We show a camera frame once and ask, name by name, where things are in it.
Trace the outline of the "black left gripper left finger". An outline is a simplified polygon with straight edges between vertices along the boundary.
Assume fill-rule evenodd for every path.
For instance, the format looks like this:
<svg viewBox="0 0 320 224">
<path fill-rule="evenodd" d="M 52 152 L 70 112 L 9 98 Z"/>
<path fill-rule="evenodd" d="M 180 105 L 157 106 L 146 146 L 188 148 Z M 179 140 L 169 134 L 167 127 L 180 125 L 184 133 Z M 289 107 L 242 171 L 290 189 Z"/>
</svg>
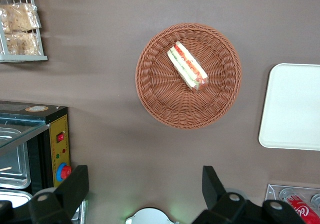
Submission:
<svg viewBox="0 0 320 224">
<path fill-rule="evenodd" d="M 53 192 L 42 190 L 16 208 L 2 200 L 0 222 L 72 223 L 71 218 L 89 192 L 88 172 L 86 165 L 79 165 Z"/>
</svg>

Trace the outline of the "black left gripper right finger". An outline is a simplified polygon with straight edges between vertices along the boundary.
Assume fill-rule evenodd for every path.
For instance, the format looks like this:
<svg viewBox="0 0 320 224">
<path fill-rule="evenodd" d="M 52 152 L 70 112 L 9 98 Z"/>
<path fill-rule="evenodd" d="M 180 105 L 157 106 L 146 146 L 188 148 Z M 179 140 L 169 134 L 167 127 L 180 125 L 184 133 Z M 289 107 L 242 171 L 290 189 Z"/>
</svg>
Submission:
<svg viewBox="0 0 320 224">
<path fill-rule="evenodd" d="M 207 209 L 193 223 L 304 223 L 289 204 L 266 200 L 258 206 L 239 193 L 226 191 L 212 166 L 202 170 L 202 194 Z"/>
</svg>

